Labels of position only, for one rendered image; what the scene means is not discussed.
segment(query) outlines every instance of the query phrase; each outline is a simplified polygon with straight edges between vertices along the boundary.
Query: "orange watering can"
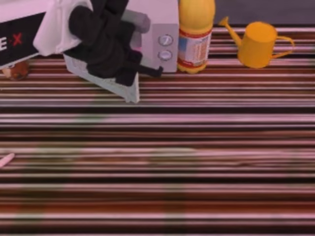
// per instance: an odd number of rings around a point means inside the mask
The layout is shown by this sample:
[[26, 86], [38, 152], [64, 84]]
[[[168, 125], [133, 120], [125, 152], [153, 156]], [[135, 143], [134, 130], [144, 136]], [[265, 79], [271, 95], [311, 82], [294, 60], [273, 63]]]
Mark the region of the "orange watering can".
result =
[[[278, 36], [277, 30], [270, 24], [264, 22], [253, 22], [245, 29], [243, 40], [235, 33], [228, 24], [228, 17], [219, 22], [225, 26], [238, 47], [238, 60], [250, 68], [264, 68], [272, 59], [291, 54], [294, 41], [285, 36]], [[292, 50], [273, 55], [277, 39], [287, 40], [292, 44]]]

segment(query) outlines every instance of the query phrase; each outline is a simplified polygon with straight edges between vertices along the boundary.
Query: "bottle label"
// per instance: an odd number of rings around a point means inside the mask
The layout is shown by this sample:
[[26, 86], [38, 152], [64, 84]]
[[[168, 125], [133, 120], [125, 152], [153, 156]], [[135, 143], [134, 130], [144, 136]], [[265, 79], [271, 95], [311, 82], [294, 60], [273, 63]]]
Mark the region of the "bottle label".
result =
[[178, 64], [196, 68], [208, 60], [212, 30], [204, 34], [188, 34], [180, 30]]

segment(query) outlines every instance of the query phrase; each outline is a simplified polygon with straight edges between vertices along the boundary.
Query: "striped tablecloth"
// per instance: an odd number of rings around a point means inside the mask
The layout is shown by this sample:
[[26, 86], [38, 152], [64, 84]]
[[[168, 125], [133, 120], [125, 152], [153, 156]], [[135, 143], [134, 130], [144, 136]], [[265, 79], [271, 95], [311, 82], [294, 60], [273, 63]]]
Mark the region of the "striped tablecloth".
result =
[[216, 28], [205, 71], [141, 77], [139, 104], [61, 56], [2, 77], [0, 234], [313, 235], [315, 28], [278, 30], [294, 54], [253, 70]]

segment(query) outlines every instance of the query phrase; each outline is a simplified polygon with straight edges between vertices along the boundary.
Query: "yellow bottle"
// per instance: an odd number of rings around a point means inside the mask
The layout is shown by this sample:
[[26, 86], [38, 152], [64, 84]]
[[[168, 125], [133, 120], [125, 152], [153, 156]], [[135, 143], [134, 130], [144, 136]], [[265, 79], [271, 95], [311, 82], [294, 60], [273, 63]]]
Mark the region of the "yellow bottle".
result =
[[207, 66], [215, 13], [215, 0], [180, 0], [180, 71], [194, 74]]

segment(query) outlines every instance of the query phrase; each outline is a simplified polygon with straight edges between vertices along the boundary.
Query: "gray wall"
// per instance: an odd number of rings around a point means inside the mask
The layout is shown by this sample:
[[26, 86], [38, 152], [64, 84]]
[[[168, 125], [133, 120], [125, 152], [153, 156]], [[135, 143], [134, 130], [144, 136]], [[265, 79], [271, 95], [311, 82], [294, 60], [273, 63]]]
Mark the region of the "gray wall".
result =
[[315, 24], [315, 0], [216, 0], [216, 5], [216, 23], [229, 16], [232, 24]]

